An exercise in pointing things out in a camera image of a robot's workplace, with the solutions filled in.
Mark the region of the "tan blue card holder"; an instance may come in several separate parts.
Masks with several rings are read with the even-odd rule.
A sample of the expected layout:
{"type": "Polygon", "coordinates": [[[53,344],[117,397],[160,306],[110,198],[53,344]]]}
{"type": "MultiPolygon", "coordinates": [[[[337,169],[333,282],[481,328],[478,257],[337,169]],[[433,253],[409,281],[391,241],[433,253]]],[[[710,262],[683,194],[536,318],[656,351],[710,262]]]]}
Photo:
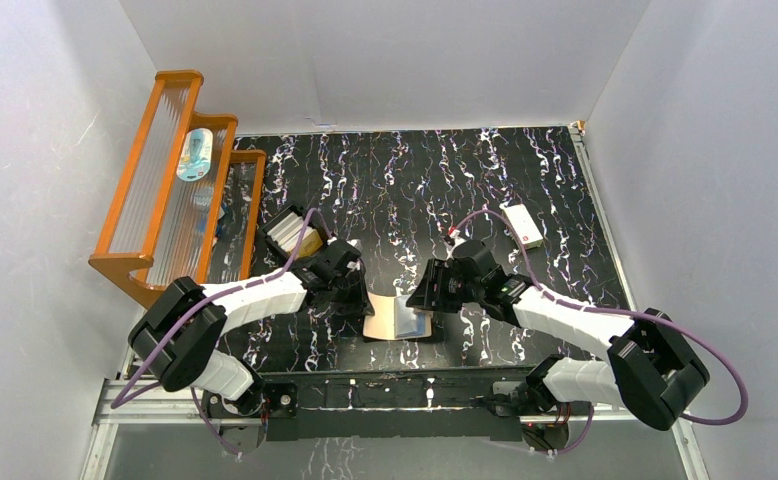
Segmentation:
{"type": "Polygon", "coordinates": [[[406,305],[410,295],[383,296],[368,293],[373,313],[363,322],[367,340],[409,340],[432,335],[433,313],[406,305]]]}

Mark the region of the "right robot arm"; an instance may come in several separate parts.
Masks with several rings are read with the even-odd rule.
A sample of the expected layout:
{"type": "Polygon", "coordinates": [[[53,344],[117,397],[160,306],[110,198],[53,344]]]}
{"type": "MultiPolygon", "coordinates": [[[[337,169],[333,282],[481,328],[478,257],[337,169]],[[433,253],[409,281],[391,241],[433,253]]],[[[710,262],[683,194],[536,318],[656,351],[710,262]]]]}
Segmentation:
{"type": "Polygon", "coordinates": [[[459,243],[427,262],[409,308],[457,313],[476,304],[492,319],[557,337],[592,354],[552,354],[512,390],[493,387],[480,403],[496,415],[552,414],[573,402],[627,409],[656,430],[682,416],[710,374],[683,335],[632,314],[597,313],[526,275],[506,273],[481,241],[459,243]]]}

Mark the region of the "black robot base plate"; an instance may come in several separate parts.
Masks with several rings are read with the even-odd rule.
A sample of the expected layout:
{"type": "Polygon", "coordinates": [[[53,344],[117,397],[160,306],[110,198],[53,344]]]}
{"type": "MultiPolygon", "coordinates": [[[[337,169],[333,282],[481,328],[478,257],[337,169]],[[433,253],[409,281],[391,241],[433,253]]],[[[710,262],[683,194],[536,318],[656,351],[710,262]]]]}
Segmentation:
{"type": "Polygon", "coordinates": [[[262,392],[241,411],[205,393],[205,413],[226,428],[256,426],[263,440],[330,437],[484,437],[519,441],[533,428],[553,428],[566,440],[568,424],[588,406],[541,413],[510,405],[529,367],[470,367],[401,371],[277,372],[262,376],[262,392]]]}

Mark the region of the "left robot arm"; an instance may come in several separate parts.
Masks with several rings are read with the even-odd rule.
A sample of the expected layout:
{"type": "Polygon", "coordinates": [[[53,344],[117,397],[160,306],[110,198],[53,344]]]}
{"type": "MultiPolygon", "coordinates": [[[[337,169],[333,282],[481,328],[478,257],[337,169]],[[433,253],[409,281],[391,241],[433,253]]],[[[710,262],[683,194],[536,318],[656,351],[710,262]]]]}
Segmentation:
{"type": "Polygon", "coordinates": [[[180,277],[132,328],[129,346],[143,361],[141,372],[153,374],[164,390],[201,389],[251,416],[263,404],[262,381],[243,361],[219,351],[219,339],[266,317],[321,304],[371,314],[360,258],[354,245],[333,240],[288,268],[246,281],[200,285],[180,277]]]}

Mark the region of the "black plastic card bin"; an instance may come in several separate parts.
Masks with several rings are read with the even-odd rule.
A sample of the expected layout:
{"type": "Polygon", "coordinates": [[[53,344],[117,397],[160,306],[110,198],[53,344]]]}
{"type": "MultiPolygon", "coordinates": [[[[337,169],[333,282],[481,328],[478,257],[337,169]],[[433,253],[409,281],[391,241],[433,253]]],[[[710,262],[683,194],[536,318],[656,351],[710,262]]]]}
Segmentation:
{"type": "MultiPolygon", "coordinates": [[[[305,208],[290,204],[259,228],[268,250],[280,263],[285,263],[295,250],[306,214],[305,208]]],[[[328,232],[321,224],[321,217],[314,214],[305,230],[296,258],[317,253],[328,240],[328,232]]]]}

